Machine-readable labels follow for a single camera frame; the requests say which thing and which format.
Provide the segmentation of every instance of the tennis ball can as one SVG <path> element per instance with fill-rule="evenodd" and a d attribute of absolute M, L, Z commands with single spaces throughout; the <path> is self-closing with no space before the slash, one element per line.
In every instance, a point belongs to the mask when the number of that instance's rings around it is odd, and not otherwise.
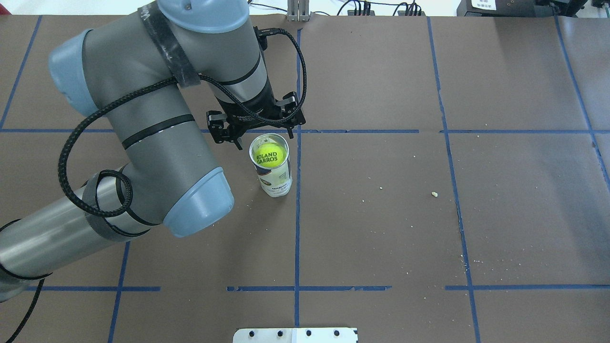
<path fill-rule="evenodd" d="M 270 197 L 286 195 L 292 186 L 289 155 L 288 142 L 279 134 L 260 135 L 250 145 L 250 159 L 260 186 Z"/>

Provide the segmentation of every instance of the tennis ball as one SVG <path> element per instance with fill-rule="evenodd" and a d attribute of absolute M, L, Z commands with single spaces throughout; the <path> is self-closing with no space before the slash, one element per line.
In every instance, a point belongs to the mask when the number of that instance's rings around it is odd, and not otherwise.
<path fill-rule="evenodd" d="M 254 152 L 256 164 L 265 168 L 281 165 L 286 158 L 286 150 L 276 143 L 265 143 Z"/>

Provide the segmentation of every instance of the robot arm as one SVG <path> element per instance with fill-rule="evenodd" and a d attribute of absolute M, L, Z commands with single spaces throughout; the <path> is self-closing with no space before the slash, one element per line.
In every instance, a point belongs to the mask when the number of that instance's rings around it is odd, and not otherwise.
<path fill-rule="evenodd" d="M 172 77 L 183 87 L 199 78 L 215 80 L 224 88 L 213 91 L 225 113 L 208 113 L 210 133 L 217 143 L 241 149 L 239 137 L 249 128 L 273 125 L 292 136 L 291 129 L 305 123 L 302 99 L 297 103 L 294 93 L 282 101 L 273 96 L 262 54 L 270 34 L 252 27 L 244 0 L 158 0 L 68 40 L 51 54 L 49 68 L 57 88 L 85 115 Z M 129 157 L 120 168 L 129 184 L 105 178 L 115 171 L 102 171 L 74 194 L 99 211 L 124 206 L 130 195 L 131 203 L 118 215 L 102 216 L 65 197 L 0 228 L 0 302 L 152 226 L 163 223 L 184 237 L 232 209 L 223 170 L 175 82 L 106 117 Z"/>

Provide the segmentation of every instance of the cylindrical can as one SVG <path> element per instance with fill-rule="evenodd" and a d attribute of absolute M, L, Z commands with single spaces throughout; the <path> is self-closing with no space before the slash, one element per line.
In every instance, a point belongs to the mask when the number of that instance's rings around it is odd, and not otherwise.
<path fill-rule="evenodd" d="M 277 144 L 280 149 L 284 150 L 283 156 L 278 156 L 277 153 L 270 153 L 264 156 L 256 156 L 257 150 L 263 144 Z M 263 134 L 256 137 L 250 145 L 250 159 L 256 168 L 256 173 L 259 175 L 260 186 L 265 193 L 270 197 L 276 198 L 288 194 L 292 185 L 292 174 L 290 172 L 290 150 L 288 142 L 279 134 Z M 277 166 L 264 167 L 257 161 L 267 161 L 265 159 L 275 159 Z"/>

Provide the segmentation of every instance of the light blue cover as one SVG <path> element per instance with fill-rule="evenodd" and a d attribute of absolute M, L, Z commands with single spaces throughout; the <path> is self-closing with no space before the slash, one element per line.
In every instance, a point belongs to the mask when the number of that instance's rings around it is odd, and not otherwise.
<path fill-rule="evenodd" d="M 55 86 L 66 96 L 70 105 L 88 117 L 98 110 L 91 98 L 82 66 L 82 47 L 92 29 L 67 40 L 49 55 L 49 72 Z"/>
<path fill-rule="evenodd" d="M 171 208 L 163 224 L 176 237 L 194 234 L 215 223 L 231 209 L 235 200 L 221 167 L 210 171 Z"/>
<path fill-rule="evenodd" d="M 241 27 L 250 15 L 245 0 L 157 0 L 174 24 L 205 34 L 222 34 Z"/>

